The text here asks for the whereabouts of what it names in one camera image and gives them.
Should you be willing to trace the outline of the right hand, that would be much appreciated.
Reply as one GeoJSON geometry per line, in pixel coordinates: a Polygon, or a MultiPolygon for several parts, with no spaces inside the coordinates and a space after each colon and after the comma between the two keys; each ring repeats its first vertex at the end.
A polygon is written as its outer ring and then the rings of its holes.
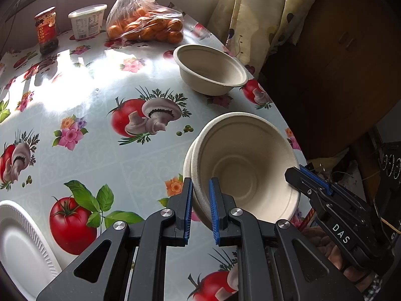
{"type": "Polygon", "coordinates": [[[375,297],[379,293],[383,279],[374,272],[363,272],[352,266],[346,268],[341,250],[319,226],[305,228],[302,234],[364,294],[365,298],[375,297]]]}

